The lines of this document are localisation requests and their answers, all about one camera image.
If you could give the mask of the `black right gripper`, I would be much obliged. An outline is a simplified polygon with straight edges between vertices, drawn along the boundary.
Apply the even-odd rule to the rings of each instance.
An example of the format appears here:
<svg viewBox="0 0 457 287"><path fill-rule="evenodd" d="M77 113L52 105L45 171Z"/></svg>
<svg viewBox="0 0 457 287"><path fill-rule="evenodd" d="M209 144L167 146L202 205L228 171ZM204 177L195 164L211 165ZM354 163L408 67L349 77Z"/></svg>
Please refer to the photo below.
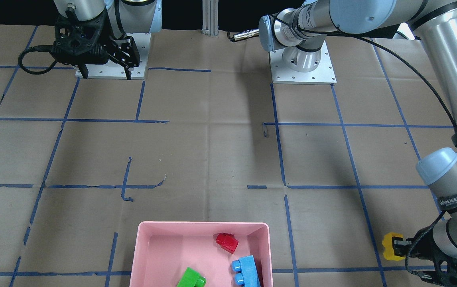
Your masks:
<svg viewBox="0 0 457 287"><path fill-rule="evenodd" d="M78 66L83 79L89 71L86 64L106 64L108 60L124 69L127 80L132 71L139 67L140 54L132 36L109 40L109 55L102 41L108 38L104 32L107 10L91 20L80 21L76 9L67 7L65 16L59 16L55 24L55 42L51 47L52 57L62 64Z"/></svg>

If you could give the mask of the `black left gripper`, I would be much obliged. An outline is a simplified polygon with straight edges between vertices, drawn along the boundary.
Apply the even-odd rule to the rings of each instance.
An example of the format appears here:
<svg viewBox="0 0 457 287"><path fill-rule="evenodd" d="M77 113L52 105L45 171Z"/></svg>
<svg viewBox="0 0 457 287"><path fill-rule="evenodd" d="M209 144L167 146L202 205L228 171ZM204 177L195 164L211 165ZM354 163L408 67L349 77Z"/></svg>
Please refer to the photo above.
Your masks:
<svg viewBox="0 0 457 287"><path fill-rule="evenodd" d="M427 228L418 231L413 238L392 237L392 250L394 256L406 256L406 270L422 281L442 287L457 287L457 258L443 253L434 243L432 231L427 231ZM434 269L411 269L409 258L429 260Z"/></svg>

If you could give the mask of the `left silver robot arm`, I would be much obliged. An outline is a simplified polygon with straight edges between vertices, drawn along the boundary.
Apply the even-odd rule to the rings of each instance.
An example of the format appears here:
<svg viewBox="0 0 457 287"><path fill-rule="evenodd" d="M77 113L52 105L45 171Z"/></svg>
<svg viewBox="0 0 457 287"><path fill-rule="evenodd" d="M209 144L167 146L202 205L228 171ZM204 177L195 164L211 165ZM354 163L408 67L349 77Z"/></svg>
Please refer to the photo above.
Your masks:
<svg viewBox="0 0 457 287"><path fill-rule="evenodd" d="M363 34L405 22L418 36L441 88L389 48L366 40L402 61L434 93L453 127L453 147L439 149L416 170L437 199L439 216L412 238L384 236L383 256L404 260L422 281L457 287L457 0L307 0L260 18L259 37L270 54L275 83L317 83L315 71L327 59L327 36L363 39Z"/></svg>

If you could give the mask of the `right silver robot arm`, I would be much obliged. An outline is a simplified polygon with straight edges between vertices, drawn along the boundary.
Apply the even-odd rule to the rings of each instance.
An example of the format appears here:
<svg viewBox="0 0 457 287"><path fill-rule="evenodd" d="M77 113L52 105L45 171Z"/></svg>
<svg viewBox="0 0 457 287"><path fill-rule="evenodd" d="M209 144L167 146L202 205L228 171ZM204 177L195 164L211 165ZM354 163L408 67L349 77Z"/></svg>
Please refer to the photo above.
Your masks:
<svg viewBox="0 0 457 287"><path fill-rule="evenodd" d="M56 0L50 54L83 79L144 80L161 0Z"/></svg>

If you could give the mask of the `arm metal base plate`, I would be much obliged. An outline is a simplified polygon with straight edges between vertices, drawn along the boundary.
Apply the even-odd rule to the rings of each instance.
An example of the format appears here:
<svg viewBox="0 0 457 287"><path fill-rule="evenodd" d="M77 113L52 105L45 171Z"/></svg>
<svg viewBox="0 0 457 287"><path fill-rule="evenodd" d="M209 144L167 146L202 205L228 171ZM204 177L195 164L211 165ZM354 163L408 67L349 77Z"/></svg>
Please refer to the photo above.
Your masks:
<svg viewBox="0 0 457 287"><path fill-rule="evenodd" d="M334 85L335 70L325 38L317 51L302 51L300 47L287 47L269 53L272 83Z"/></svg>
<svg viewBox="0 0 457 287"><path fill-rule="evenodd" d="M148 67L148 56L150 53L151 38L150 33L134 33L128 34L132 36L136 42L139 54L140 64L132 71L132 80L144 80ZM95 65L87 64L89 71L89 79L121 79L126 80L123 67L109 60L106 64Z"/></svg>

